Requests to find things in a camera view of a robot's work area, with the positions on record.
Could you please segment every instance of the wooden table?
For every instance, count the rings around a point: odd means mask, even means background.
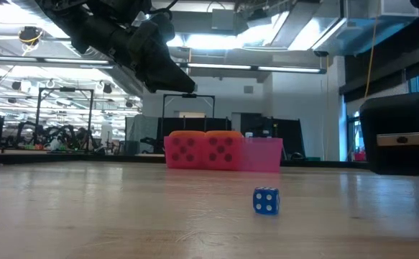
[[[254,213],[256,186],[280,189],[279,215]],[[419,258],[419,177],[4,166],[0,258]]]

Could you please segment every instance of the ceiling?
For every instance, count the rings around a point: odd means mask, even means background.
[[[323,61],[312,50],[328,51],[332,55],[357,55],[370,47],[374,1],[378,0],[180,0],[172,8],[176,37],[168,42],[168,46],[173,60],[178,63],[322,68]],[[410,5],[397,4],[401,1],[405,0],[382,1],[384,12],[379,19],[377,42],[383,41],[416,18],[415,14],[408,14],[412,11]],[[168,0],[152,1],[155,8],[166,7],[169,3]],[[262,21],[267,23],[249,28],[247,20],[255,9],[265,10],[267,17]],[[232,22],[221,22],[227,17]],[[29,50],[19,41],[18,32],[24,26],[44,30],[38,48]],[[70,38],[41,12],[34,0],[11,0],[8,4],[0,4],[0,56],[3,55],[109,60],[94,49],[83,55],[78,53],[71,46]],[[54,84],[54,88],[89,88],[95,92],[95,126],[111,122],[117,129],[123,130],[125,113],[134,116],[141,111],[140,99],[146,91],[143,84],[132,71],[117,65],[108,69],[81,67],[40,61],[32,64],[0,61],[0,106],[3,106],[0,111],[7,115],[7,121],[18,122],[23,120],[20,111],[27,112],[29,116],[34,113],[31,109],[37,105],[35,97],[39,87]],[[256,78],[260,83],[269,74],[207,68],[185,71],[190,76]],[[26,88],[13,90],[11,85],[15,81],[25,81],[23,85]],[[112,85],[111,94],[103,92],[105,83]],[[10,96],[17,98],[15,104],[8,102]],[[57,99],[66,98],[71,98],[70,106],[56,102]],[[47,116],[47,123],[66,123],[68,120],[70,123],[86,124],[86,117],[80,116],[84,111],[77,114],[69,111],[87,109],[89,101],[85,99],[79,92],[54,91],[42,102],[42,107],[48,110],[48,113],[42,115]],[[125,107],[128,99],[134,101],[132,108]],[[57,109],[67,109],[68,115],[51,117]]]

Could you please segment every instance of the die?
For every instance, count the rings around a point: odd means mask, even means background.
[[[280,190],[273,187],[257,187],[252,196],[252,204],[256,213],[276,215],[280,211]]]

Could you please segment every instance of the pink container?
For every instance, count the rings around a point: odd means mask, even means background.
[[[277,138],[165,137],[168,168],[279,172],[281,151]]]

